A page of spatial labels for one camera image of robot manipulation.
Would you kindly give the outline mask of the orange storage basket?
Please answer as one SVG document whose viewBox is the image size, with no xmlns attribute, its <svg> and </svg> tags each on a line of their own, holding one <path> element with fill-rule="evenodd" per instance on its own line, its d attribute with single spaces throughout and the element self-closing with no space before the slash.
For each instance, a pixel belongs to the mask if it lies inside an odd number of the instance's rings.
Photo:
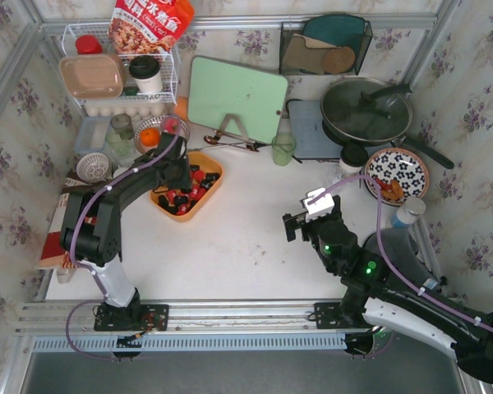
<svg viewBox="0 0 493 394">
<path fill-rule="evenodd" d="M 221 177 L 215 181 L 212 182 L 212 187 L 207 190 L 205 196 L 200 200 L 200 201 L 195 201 L 195 200 L 190 200 L 188 203 L 190 205 L 190 211 L 182 216 L 177 216 L 177 215 L 172 215 L 171 213 L 168 213 L 164 208 L 160 207 L 158 205 L 158 197 L 160 195 L 165 195 L 169 191 L 165 187 L 159 187 L 158 189 L 152 190 L 150 192 L 150 199 L 154 203 L 154 205 L 159 209 L 160 212 L 164 213 L 167 217 L 171 218 L 172 220 L 176 222 L 188 222 L 190 221 L 199 211 L 200 209 L 209 202 L 210 198 L 215 194 L 217 189 L 221 186 L 223 183 L 223 178 L 224 178 L 224 169 L 223 166 L 221 165 L 220 162 L 218 162 L 216 159 L 208 156 L 205 153 L 201 152 L 191 152 L 188 154 L 188 160 L 190 165 L 199 165 L 201 171 L 203 171 L 205 174 L 208 172 L 218 172 Z M 194 171 L 190 170 L 190 176 L 191 176 L 191 188 L 194 185 L 200 186 L 196 181 L 193 180 L 193 173 Z M 179 189 L 174 189 L 177 192 L 177 195 L 186 195 L 189 197 L 189 193 L 182 192 Z"/>
</svg>

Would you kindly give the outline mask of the black capsule numbered four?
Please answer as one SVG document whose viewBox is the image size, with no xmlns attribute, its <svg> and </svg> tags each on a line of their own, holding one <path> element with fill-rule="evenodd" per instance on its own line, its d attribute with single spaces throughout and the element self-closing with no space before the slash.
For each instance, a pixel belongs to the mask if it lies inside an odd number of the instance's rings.
<svg viewBox="0 0 493 394">
<path fill-rule="evenodd" d="M 208 182 L 215 182 L 220 177 L 221 177 L 221 175 L 218 172 L 208 172 L 205 174 L 205 180 Z"/>
</svg>

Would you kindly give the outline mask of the red capsule pair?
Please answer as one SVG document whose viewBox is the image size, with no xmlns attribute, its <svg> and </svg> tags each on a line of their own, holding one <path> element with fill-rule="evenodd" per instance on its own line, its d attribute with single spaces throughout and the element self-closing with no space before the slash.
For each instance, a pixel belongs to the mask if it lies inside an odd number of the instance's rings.
<svg viewBox="0 0 493 394">
<path fill-rule="evenodd" d="M 177 216 L 182 216 L 190 211 L 190 205 L 189 204 L 182 204 L 177 207 Z"/>
</svg>

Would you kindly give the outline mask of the grey blue cloth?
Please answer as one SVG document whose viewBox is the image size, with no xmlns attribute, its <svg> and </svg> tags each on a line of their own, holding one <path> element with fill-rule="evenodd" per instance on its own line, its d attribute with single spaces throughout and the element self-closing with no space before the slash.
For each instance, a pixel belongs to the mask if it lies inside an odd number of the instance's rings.
<svg viewBox="0 0 493 394">
<path fill-rule="evenodd" d="M 438 279 L 417 257 L 419 251 L 416 241 L 407 228 L 386 228 L 380 231 L 385 253 L 392 264 L 417 288 L 424 286 L 429 290 L 441 293 Z M 381 255 L 377 235 L 370 235 L 363 243 L 363 248 Z M 391 291 L 404 292 L 411 290 L 395 274 L 391 273 L 386 281 Z"/>
</svg>

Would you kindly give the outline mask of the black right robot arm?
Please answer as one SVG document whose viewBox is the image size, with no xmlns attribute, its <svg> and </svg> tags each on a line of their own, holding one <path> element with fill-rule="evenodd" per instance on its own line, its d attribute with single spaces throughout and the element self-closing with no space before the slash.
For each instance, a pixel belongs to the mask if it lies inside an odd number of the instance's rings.
<svg viewBox="0 0 493 394">
<path fill-rule="evenodd" d="M 417 257 L 418 246 L 405 228 L 386 228 L 363 243 L 345 225 L 341 199 L 326 214 L 282 217 L 288 241 L 302 234 L 325 270 L 346 287 L 343 298 L 318 302 L 310 319 L 319 329 L 357 328 L 346 352 L 369 355 L 371 337 L 387 328 L 436 348 L 459 369 L 493 384 L 493 311 L 465 307 L 442 292 L 442 281 Z"/>
</svg>

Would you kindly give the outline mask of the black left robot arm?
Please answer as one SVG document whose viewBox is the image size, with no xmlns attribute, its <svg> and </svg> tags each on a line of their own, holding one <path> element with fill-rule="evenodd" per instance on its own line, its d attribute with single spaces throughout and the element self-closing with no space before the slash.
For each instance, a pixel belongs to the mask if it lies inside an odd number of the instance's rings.
<svg viewBox="0 0 493 394">
<path fill-rule="evenodd" d="M 139 291 L 122 266 L 123 211 L 159 187 L 187 188 L 189 170 L 187 140 L 178 132 L 166 133 L 156 148 L 111 181 L 69 194 L 59 243 L 101 292 L 97 312 L 102 330 L 137 329 L 145 315 Z"/>
</svg>

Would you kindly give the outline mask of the clear storage box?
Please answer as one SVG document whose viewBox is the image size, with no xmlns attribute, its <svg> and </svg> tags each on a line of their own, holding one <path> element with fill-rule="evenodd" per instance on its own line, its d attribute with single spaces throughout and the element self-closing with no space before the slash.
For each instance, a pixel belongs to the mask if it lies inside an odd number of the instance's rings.
<svg viewBox="0 0 493 394">
<path fill-rule="evenodd" d="M 74 145 L 75 153 L 86 155 L 102 152 L 109 126 L 109 117 L 84 117 Z"/>
</svg>

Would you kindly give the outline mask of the coffee cup black lid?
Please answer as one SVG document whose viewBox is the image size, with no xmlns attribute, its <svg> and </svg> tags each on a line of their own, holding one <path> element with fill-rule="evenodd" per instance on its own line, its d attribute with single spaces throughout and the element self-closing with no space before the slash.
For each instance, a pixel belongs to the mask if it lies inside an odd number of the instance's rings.
<svg viewBox="0 0 493 394">
<path fill-rule="evenodd" d="M 346 144 L 340 152 L 339 166 L 344 174 L 359 173 L 369 159 L 368 152 L 359 144 Z"/>
</svg>

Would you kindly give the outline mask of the orange left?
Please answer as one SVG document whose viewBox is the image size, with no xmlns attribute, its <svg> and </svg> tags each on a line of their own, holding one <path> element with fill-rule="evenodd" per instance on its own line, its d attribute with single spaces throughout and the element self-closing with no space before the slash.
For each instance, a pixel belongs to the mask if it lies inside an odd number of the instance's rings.
<svg viewBox="0 0 493 394">
<path fill-rule="evenodd" d="M 160 131 L 155 127 L 149 127 L 140 132 L 141 145 L 146 148 L 157 147 L 160 142 Z"/>
</svg>

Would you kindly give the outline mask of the peach in bowl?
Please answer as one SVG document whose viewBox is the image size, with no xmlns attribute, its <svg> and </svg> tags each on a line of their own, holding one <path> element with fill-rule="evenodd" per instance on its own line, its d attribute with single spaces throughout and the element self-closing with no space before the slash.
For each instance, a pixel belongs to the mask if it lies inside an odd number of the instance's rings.
<svg viewBox="0 0 493 394">
<path fill-rule="evenodd" d="M 176 134 L 180 128 L 180 121 L 176 117 L 165 117 L 162 122 L 162 131 L 164 133 Z"/>
</svg>

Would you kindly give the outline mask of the fruit bowl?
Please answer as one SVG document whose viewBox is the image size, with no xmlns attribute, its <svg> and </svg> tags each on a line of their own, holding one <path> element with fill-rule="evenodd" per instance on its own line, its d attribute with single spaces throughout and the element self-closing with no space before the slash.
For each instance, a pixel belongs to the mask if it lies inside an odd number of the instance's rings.
<svg viewBox="0 0 493 394">
<path fill-rule="evenodd" d="M 190 139 L 189 126 L 181 118 L 174 115 L 151 117 L 144 121 L 136 130 L 133 141 L 138 153 L 147 153 L 157 148 L 162 134 L 179 135 L 186 141 Z"/>
</svg>

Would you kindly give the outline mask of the copper spoon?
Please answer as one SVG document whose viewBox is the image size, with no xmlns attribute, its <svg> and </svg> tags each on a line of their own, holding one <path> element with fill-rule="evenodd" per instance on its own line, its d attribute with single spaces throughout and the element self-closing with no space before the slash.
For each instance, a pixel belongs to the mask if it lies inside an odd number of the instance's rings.
<svg viewBox="0 0 493 394">
<path fill-rule="evenodd" d="M 252 143 L 248 144 L 245 141 L 239 140 L 238 142 L 233 142 L 233 143 L 224 143 L 221 142 L 220 139 L 214 136 L 210 135 L 205 135 L 203 138 L 204 142 L 206 142 L 209 146 L 214 147 L 214 148 L 236 148 L 236 149 L 242 149 L 242 150 L 247 150 L 251 152 L 258 152 L 259 148 L 262 147 L 262 144 L 260 143 Z"/>
</svg>

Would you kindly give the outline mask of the orange sponge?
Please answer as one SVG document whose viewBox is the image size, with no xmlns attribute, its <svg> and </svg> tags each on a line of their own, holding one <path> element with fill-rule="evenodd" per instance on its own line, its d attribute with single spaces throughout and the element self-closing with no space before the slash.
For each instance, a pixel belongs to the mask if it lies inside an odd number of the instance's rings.
<svg viewBox="0 0 493 394">
<path fill-rule="evenodd" d="M 180 117 L 183 121 L 188 121 L 188 98 L 179 97 L 177 99 L 177 103 L 174 106 L 173 113 Z"/>
</svg>

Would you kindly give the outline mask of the grey glass jar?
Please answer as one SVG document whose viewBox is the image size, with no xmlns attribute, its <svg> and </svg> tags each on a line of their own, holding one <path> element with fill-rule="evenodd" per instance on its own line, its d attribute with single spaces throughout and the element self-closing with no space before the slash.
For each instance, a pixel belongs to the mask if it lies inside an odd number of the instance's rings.
<svg viewBox="0 0 493 394">
<path fill-rule="evenodd" d="M 120 113 L 110 119 L 106 141 L 117 159 L 127 158 L 132 154 L 133 137 L 134 130 L 130 116 Z"/>
</svg>

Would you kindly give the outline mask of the clear plastic cup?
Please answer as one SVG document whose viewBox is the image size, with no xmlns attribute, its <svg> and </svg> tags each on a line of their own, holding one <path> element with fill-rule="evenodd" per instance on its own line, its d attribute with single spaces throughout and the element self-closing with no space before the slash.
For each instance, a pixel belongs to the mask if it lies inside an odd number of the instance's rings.
<svg viewBox="0 0 493 394">
<path fill-rule="evenodd" d="M 334 168 L 328 172 L 326 177 L 327 186 L 331 186 L 341 182 L 344 179 L 344 174 L 339 168 Z"/>
</svg>

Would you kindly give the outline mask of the egg tray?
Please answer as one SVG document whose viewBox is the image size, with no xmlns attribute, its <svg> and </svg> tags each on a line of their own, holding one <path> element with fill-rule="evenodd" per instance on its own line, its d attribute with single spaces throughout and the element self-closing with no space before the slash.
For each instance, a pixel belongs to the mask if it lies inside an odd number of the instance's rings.
<svg viewBox="0 0 493 394">
<path fill-rule="evenodd" d="M 145 119 L 165 114 L 170 109 L 170 106 L 163 103 L 87 103 L 84 105 L 84 109 L 89 117 L 112 117 L 125 113 L 131 118 Z"/>
</svg>

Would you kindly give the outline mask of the fried food pieces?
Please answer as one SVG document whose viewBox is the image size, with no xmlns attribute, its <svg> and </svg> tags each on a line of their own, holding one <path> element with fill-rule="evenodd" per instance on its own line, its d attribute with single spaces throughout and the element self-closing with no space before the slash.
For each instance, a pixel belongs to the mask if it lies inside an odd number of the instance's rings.
<svg viewBox="0 0 493 394">
<path fill-rule="evenodd" d="M 399 181 L 393 179 L 392 181 L 387 183 L 386 181 L 382 181 L 379 178 L 376 178 L 375 181 L 379 185 L 380 193 L 385 199 L 398 202 L 405 197 Z"/>
</svg>

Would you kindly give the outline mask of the green glass cup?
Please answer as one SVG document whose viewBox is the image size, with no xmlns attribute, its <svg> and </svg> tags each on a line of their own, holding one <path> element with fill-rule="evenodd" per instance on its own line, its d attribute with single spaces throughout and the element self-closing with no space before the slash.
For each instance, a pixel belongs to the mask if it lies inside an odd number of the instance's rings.
<svg viewBox="0 0 493 394">
<path fill-rule="evenodd" d="M 274 164 L 279 166 L 288 165 L 293 158 L 296 146 L 296 140 L 291 134 L 277 134 L 271 143 Z"/>
</svg>

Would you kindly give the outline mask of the grey induction cooker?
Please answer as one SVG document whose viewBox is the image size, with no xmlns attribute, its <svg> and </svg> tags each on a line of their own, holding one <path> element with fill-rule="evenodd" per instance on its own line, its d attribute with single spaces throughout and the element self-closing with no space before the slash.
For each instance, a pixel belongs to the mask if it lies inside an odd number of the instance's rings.
<svg viewBox="0 0 493 394">
<path fill-rule="evenodd" d="M 342 146 L 325 133 L 319 100 L 291 98 L 286 102 L 290 128 L 297 142 L 294 156 L 299 160 L 336 160 Z"/>
</svg>

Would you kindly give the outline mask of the water bottle silver cap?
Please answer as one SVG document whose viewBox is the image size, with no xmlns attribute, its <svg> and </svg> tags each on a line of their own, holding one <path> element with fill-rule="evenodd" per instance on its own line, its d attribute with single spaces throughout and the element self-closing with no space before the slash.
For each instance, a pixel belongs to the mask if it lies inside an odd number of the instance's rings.
<svg viewBox="0 0 493 394">
<path fill-rule="evenodd" d="M 410 227 L 424 212 L 426 204 L 415 196 L 409 196 L 389 220 L 392 228 Z"/>
</svg>

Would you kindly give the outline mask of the green cutting board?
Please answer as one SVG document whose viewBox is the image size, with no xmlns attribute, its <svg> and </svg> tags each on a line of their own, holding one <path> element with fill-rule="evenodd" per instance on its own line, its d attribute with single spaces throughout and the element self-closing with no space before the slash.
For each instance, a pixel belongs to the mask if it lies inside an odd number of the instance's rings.
<svg viewBox="0 0 493 394">
<path fill-rule="evenodd" d="M 277 134 L 287 89 L 285 76 L 196 56 L 191 62 L 187 117 L 217 130 L 227 115 L 234 115 L 250 139 L 269 143 Z"/>
</svg>

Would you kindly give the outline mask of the white cup black lid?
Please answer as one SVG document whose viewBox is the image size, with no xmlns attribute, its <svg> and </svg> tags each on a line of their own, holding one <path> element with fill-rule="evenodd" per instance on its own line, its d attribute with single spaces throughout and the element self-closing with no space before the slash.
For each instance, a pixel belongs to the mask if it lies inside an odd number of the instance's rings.
<svg viewBox="0 0 493 394">
<path fill-rule="evenodd" d="M 152 94 L 163 90 L 161 63 L 157 58 L 150 55 L 134 57 L 128 70 L 141 93 Z"/>
</svg>

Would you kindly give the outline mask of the flower patterned plate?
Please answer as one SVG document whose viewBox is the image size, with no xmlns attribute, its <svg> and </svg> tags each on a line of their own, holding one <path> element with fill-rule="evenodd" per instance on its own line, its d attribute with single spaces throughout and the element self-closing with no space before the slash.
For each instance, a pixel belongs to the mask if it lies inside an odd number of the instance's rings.
<svg viewBox="0 0 493 394">
<path fill-rule="evenodd" d="M 389 183 L 393 179 L 399 181 L 405 197 L 398 201 L 389 201 L 381 193 L 382 202 L 389 206 L 399 207 L 407 197 L 423 198 L 430 186 L 430 176 L 426 164 L 414 153 L 400 148 L 382 149 L 369 158 L 364 174 L 372 179 L 379 178 Z M 364 180 L 368 191 L 374 196 L 378 194 L 371 181 Z"/>
</svg>

